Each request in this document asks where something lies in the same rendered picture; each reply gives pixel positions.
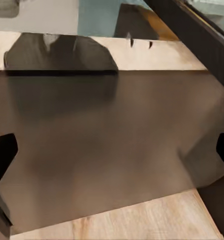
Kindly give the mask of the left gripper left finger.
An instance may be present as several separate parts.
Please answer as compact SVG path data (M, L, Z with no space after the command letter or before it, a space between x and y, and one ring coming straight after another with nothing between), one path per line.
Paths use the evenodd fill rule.
M18 153L18 144L14 133L0 136L0 180Z

